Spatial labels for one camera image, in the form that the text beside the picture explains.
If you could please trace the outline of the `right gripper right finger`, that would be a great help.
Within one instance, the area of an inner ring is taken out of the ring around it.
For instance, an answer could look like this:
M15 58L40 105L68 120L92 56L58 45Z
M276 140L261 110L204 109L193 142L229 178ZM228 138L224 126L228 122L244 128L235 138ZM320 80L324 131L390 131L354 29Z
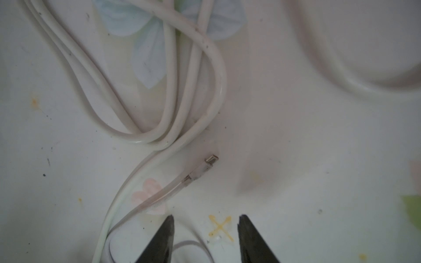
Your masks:
M249 217L239 217L237 225L242 263L280 263Z

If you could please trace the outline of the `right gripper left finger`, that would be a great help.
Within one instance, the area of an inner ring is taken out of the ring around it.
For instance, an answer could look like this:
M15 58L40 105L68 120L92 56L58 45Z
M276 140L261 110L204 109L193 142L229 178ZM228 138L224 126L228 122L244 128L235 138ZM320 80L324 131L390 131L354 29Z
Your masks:
M174 241L174 217L166 217L136 263L170 263Z

